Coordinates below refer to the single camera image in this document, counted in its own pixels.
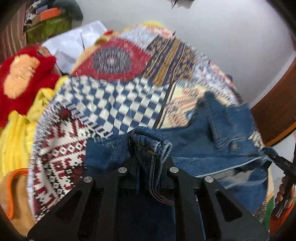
person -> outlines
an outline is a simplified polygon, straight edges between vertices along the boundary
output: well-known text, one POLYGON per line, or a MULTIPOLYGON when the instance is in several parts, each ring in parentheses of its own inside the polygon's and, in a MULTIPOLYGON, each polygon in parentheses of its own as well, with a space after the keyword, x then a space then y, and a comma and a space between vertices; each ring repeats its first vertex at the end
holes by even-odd
MULTIPOLYGON (((279 192, 277 193, 276 198, 274 200, 275 204, 277 204, 283 200, 283 195, 285 193, 285 186, 284 186, 285 179, 286 178, 283 177, 281 180, 282 184, 279 186, 279 192)), ((290 198, 289 198, 286 206, 284 207, 284 210, 283 210, 281 216, 279 218, 277 218, 275 215, 270 216, 269 231, 270 231, 271 236, 274 236, 278 232, 278 230, 280 229, 280 227, 282 226, 282 224, 284 223, 284 221, 286 220, 286 218, 290 214, 290 212, 293 208, 293 201, 294 201, 295 197, 296 197, 295 187, 292 186, 290 198)))

stuffed animal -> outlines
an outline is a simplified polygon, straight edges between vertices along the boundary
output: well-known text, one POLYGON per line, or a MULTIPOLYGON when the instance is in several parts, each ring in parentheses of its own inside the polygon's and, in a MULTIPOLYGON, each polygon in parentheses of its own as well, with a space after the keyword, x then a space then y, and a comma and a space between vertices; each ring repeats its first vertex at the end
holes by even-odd
POLYGON ((54 56, 44 57, 38 45, 27 46, 0 67, 0 127, 16 110, 26 115, 40 88, 53 89, 59 75, 53 73, 54 56))

yellow towel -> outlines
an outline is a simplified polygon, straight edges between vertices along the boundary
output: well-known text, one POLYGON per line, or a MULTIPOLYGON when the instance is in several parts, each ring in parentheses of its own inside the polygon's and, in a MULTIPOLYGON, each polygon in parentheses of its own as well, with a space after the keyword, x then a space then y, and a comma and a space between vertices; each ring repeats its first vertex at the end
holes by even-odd
POLYGON ((36 124, 66 79, 67 76, 59 78, 54 90, 40 89, 26 116, 15 110, 9 114, 9 121, 0 136, 0 180, 8 172, 28 168, 36 124))

silver screw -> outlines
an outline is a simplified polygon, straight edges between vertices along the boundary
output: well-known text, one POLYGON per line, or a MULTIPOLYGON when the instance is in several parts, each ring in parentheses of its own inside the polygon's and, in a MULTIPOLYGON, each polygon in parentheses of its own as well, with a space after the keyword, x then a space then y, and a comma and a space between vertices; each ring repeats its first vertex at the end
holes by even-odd
POLYGON ((87 176, 87 177, 85 177, 85 178, 83 179, 83 181, 84 181, 85 183, 90 183, 90 182, 92 181, 92 177, 87 176))
POLYGON ((212 182, 214 181, 214 178, 211 177, 211 176, 206 176, 206 177, 205 177, 205 181, 206 181, 207 183, 212 183, 212 182))
POLYGON ((120 172, 120 173, 126 173, 127 172, 127 169, 125 167, 120 167, 120 168, 118 168, 118 172, 120 172))
POLYGON ((177 167, 170 168, 170 172, 172 172, 172 173, 177 173, 178 171, 179 171, 179 168, 177 168, 177 167))

white paper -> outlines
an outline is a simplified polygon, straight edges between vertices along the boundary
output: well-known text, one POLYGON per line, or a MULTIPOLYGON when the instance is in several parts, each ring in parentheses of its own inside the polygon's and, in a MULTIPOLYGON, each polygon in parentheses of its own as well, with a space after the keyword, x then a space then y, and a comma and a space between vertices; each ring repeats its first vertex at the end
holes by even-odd
POLYGON ((93 45, 106 30, 100 21, 95 21, 50 38, 42 46, 56 57, 59 69, 69 74, 77 58, 84 51, 83 44, 85 48, 93 45))

